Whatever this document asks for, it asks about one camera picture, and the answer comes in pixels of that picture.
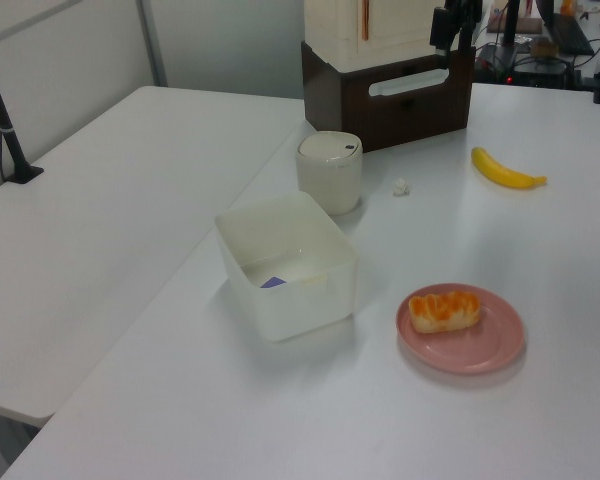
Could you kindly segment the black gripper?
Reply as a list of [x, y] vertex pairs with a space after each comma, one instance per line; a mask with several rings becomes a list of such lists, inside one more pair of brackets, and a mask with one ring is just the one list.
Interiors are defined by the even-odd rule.
[[473, 23], [481, 19], [482, 0], [445, 0], [444, 8], [434, 9], [429, 44], [436, 50], [449, 50], [453, 41], [452, 23], [463, 23], [459, 29], [458, 50], [469, 51]]

